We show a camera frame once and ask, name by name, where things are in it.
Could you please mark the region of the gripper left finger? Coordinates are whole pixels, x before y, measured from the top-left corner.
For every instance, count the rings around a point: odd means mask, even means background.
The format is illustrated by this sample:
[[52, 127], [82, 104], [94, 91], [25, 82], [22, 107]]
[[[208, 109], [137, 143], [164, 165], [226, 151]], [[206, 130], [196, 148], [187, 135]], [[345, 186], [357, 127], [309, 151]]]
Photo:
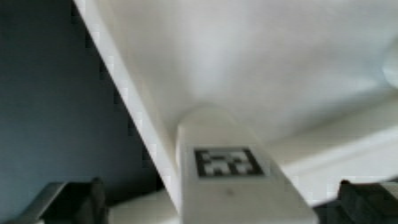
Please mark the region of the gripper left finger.
[[52, 182], [11, 224], [110, 224], [102, 179]]

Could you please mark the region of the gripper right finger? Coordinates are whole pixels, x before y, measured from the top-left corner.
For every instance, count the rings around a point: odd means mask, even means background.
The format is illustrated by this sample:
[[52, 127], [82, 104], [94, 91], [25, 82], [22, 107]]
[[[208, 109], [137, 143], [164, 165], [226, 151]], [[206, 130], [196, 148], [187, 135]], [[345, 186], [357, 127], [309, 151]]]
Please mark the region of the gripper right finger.
[[317, 206], [320, 224], [398, 224], [398, 181], [340, 183], [338, 197]]

